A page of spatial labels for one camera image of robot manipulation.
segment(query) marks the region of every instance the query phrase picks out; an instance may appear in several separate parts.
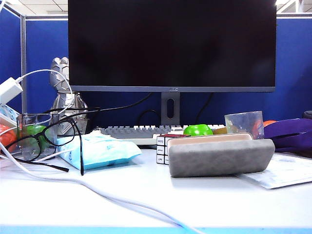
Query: white keyboard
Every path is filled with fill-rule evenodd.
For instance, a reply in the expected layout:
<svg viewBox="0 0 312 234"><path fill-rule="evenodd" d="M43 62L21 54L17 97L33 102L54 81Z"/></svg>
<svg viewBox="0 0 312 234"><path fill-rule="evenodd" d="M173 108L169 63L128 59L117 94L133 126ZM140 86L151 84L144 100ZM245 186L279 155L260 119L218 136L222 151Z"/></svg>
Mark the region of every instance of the white keyboard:
<svg viewBox="0 0 312 234"><path fill-rule="evenodd" d="M224 125L208 125L212 130L224 128ZM110 126L107 128L97 128L95 131L101 131L102 134L110 135L117 139L129 140L136 145L156 145L156 137L160 134L183 134L183 126Z"/></svg>

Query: monitor bezel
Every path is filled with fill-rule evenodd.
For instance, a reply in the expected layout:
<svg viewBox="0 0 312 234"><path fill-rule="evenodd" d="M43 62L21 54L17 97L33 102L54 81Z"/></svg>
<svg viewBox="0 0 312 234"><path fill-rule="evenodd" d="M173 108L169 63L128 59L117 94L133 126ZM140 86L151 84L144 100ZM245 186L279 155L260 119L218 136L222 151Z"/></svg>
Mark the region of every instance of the monitor bezel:
<svg viewBox="0 0 312 234"><path fill-rule="evenodd" d="M73 91L97 91L97 92L274 92L275 86L268 87L157 87L157 86L95 86L95 85L71 85Z"/></svg>

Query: black monitor screen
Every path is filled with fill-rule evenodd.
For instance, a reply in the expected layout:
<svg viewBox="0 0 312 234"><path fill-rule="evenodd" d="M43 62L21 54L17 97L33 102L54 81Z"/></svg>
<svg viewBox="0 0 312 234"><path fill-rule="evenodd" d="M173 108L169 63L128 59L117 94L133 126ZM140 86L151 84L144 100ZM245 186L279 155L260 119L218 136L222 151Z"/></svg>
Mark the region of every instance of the black monitor screen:
<svg viewBox="0 0 312 234"><path fill-rule="evenodd" d="M76 90L270 91L275 35L274 0L69 0L70 83Z"/></svg>

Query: blue fabric wall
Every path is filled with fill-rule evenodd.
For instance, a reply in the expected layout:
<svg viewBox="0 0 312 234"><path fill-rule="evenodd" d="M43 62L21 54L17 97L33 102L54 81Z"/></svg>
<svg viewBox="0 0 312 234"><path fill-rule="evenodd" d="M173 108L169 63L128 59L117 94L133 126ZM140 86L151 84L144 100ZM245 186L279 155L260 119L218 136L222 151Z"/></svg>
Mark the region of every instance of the blue fabric wall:
<svg viewBox="0 0 312 234"><path fill-rule="evenodd" d="M68 56L67 21L28 21L27 71L49 68L55 57ZM273 93L215 93L200 122L224 123L224 115L262 110L264 120L301 117L312 110L312 19L278 19L276 46L276 90ZM49 109L56 92L48 83L48 74L28 79L28 112ZM147 93L83 92L89 106L116 107L135 102ZM181 124L195 123L195 117L210 93L181 94ZM144 110L160 112L160 93L139 106L99 114L94 126L135 125ZM149 112L140 124L159 125Z"/></svg>
<svg viewBox="0 0 312 234"><path fill-rule="evenodd" d="M0 14L0 83L20 77L20 18L3 9ZM7 103L21 112L21 95Z"/></svg>

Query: glasses lens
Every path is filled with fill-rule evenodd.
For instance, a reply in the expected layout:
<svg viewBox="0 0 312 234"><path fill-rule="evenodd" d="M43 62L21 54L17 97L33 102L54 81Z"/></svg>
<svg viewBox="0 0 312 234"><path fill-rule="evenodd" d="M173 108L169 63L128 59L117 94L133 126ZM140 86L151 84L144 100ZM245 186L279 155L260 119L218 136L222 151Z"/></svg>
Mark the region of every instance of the glasses lens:
<svg viewBox="0 0 312 234"><path fill-rule="evenodd" d="M29 137L19 141L22 156L25 160L33 160L40 154L40 147L35 138Z"/></svg>
<svg viewBox="0 0 312 234"><path fill-rule="evenodd" d="M73 140L75 129L70 122L61 122L52 125L45 131L45 136L54 145L63 145Z"/></svg>

